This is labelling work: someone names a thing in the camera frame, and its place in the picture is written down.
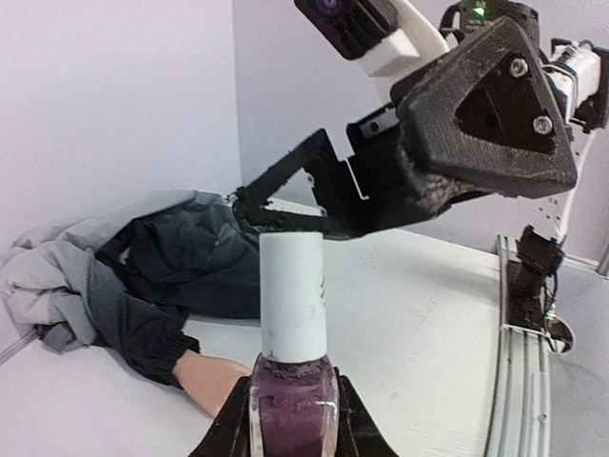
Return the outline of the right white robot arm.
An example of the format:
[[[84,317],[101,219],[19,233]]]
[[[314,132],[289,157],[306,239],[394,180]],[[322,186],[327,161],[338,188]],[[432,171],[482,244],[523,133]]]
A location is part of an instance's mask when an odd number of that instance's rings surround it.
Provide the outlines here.
[[[318,130],[239,188],[252,232],[334,240],[432,220],[490,194],[546,198],[507,265],[506,324],[574,344],[556,314],[558,270],[584,155],[573,129],[608,123],[608,52],[587,40],[540,49],[538,13],[513,1],[460,1],[438,26],[407,1],[300,1],[298,10],[375,83],[379,109],[351,123],[336,157]]]

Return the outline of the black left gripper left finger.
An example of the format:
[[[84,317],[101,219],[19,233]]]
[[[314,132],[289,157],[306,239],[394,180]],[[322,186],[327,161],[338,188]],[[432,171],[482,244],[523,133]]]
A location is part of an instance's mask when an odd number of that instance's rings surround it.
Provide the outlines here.
[[[199,445],[189,457],[247,457],[250,378],[241,377]]]

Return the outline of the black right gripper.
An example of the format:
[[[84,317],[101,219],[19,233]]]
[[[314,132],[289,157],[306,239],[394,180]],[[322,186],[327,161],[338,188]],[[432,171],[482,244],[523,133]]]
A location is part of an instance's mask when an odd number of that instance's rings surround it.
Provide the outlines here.
[[[396,107],[347,125],[353,155],[345,159],[325,129],[295,146],[243,136],[250,180],[236,191],[240,222],[258,232],[361,238],[470,197],[539,199],[577,184],[538,53],[508,17],[395,83],[390,97]]]

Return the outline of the white nail polish cap brush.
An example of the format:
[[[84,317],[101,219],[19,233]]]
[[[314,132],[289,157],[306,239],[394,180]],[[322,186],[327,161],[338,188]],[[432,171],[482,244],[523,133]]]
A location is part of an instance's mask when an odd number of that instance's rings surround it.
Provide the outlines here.
[[[326,356],[323,241],[314,232],[259,238],[262,354],[269,360],[302,364]]]

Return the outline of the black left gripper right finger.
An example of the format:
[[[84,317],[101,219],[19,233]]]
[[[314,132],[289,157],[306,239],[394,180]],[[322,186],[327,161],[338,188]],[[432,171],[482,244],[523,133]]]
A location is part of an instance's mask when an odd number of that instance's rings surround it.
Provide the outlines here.
[[[385,441],[349,378],[338,373],[340,414],[336,457],[398,457]]]

